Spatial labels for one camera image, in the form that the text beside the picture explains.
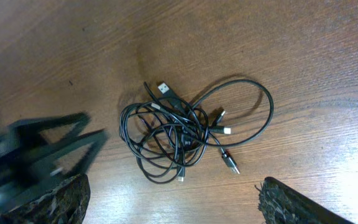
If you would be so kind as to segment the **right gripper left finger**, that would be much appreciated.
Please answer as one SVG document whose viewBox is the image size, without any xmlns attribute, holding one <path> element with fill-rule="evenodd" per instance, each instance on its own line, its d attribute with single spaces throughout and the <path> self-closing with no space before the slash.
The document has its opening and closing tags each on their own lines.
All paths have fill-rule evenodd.
<svg viewBox="0 0 358 224">
<path fill-rule="evenodd" d="M 0 223 L 82 224 L 91 190 L 86 174 L 70 177 L 43 196 L 0 214 Z"/>
</svg>

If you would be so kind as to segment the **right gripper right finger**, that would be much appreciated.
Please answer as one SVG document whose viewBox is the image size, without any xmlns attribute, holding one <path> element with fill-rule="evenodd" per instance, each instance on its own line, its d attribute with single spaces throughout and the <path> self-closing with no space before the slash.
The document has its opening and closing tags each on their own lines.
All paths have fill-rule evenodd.
<svg viewBox="0 0 358 224">
<path fill-rule="evenodd" d="M 266 177 L 257 190 L 266 223 L 351 223 L 276 178 Z"/>
</svg>

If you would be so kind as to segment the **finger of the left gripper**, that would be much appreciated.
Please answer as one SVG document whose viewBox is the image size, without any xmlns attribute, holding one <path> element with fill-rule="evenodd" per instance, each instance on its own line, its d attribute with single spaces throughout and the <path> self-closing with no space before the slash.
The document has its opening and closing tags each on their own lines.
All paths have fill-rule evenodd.
<svg viewBox="0 0 358 224">
<path fill-rule="evenodd" d="M 106 141 L 103 129 L 55 142 L 39 133 L 22 136 L 17 146 L 0 156 L 0 166 L 25 180 L 66 179 L 86 173 Z"/>
<path fill-rule="evenodd" d="M 45 146 L 48 141 L 40 132 L 54 129 L 60 126 L 73 124 L 74 127 L 62 137 L 62 139 L 73 138 L 79 135 L 89 123 L 90 117 L 87 113 L 74 113 L 66 116 L 53 116 L 46 118 L 20 119 L 8 126 L 10 134 L 19 141 L 20 146 Z"/>
</svg>

